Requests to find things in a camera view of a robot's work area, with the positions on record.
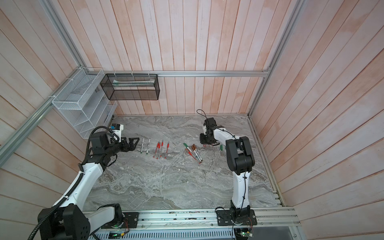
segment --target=robotic arm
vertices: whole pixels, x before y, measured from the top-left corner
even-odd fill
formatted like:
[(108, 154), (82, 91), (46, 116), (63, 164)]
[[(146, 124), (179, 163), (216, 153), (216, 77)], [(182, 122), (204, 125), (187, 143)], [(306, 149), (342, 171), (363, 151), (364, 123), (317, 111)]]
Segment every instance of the robotic arm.
[(200, 134), (201, 144), (224, 145), (227, 151), (227, 164), (233, 173), (233, 196), (230, 211), (234, 221), (250, 216), (248, 182), (255, 165), (255, 158), (248, 137), (238, 137), (217, 126), (214, 118), (207, 118)]
[(114, 163), (109, 164), (111, 157), (115, 156), (117, 159), (117, 153), (133, 151), (139, 142), (138, 137), (129, 138), (129, 142), (126, 137), (121, 137), (123, 125), (113, 124), (111, 129), (108, 129), (109, 132), (95, 132), (99, 128), (104, 127), (97, 127), (92, 132), (89, 138), (92, 148), (87, 150), (84, 161), (79, 164), (80, 171), (76, 179), (53, 207), (41, 210), (38, 216), (39, 223), (28, 239), (33, 239), (40, 229), (42, 240), (86, 240), (90, 234), (106, 223), (109, 225), (123, 223), (124, 215), (119, 204), (101, 206), (87, 216), (82, 213), (85, 200), (94, 183), (105, 169)]

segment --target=gray marble surface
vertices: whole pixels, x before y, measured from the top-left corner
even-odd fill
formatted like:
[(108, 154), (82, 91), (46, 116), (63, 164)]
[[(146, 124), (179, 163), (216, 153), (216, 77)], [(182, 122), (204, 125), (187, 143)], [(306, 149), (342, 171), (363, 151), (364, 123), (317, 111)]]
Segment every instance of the gray marble surface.
[[(251, 207), (274, 207), (275, 198), (252, 137), (246, 116), (215, 116), (218, 125), (238, 136), (250, 138), (255, 166), (249, 183)], [(199, 141), (202, 116), (117, 117), (124, 124), (123, 136), (140, 137), (135, 151), (121, 152), (95, 183), (84, 205), (85, 211), (120, 203), (123, 210), (200, 209), (229, 207), (233, 176), (220, 146), (204, 148)], [(140, 154), (151, 138), (149, 154)], [(153, 158), (158, 141), (170, 141), (168, 156)], [(196, 144), (202, 158), (198, 163), (185, 152), (183, 143)]]

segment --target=pile of pens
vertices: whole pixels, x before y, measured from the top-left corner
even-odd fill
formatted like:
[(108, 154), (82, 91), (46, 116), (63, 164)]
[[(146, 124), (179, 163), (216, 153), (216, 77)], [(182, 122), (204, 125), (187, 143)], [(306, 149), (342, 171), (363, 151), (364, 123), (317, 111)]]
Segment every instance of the pile of pens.
[(201, 158), (196, 145), (193, 144), (191, 150), (186, 143), (183, 144), (186, 147), (186, 151), (189, 153), (189, 155), (191, 155), (199, 164), (201, 164), (203, 162), (203, 159)]

